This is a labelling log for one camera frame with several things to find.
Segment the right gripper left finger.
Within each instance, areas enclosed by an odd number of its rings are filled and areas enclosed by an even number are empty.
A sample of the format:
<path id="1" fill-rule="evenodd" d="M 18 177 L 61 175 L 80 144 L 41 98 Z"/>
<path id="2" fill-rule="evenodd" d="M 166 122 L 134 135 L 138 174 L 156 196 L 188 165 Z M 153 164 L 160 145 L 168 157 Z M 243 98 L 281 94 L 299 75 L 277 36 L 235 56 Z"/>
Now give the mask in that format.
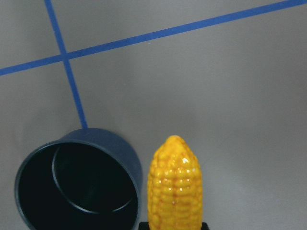
<path id="1" fill-rule="evenodd" d="M 148 222 L 140 222 L 138 225 L 138 230 L 150 230 Z"/>

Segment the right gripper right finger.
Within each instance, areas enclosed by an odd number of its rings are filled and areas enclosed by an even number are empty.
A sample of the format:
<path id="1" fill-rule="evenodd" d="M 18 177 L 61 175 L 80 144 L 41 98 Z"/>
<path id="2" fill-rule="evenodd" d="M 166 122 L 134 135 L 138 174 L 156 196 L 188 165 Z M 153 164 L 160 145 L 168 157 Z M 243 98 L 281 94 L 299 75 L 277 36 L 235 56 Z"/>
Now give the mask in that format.
<path id="1" fill-rule="evenodd" d="M 201 230 L 209 230 L 209 227 L 206 222 L 202 223 Z"/>

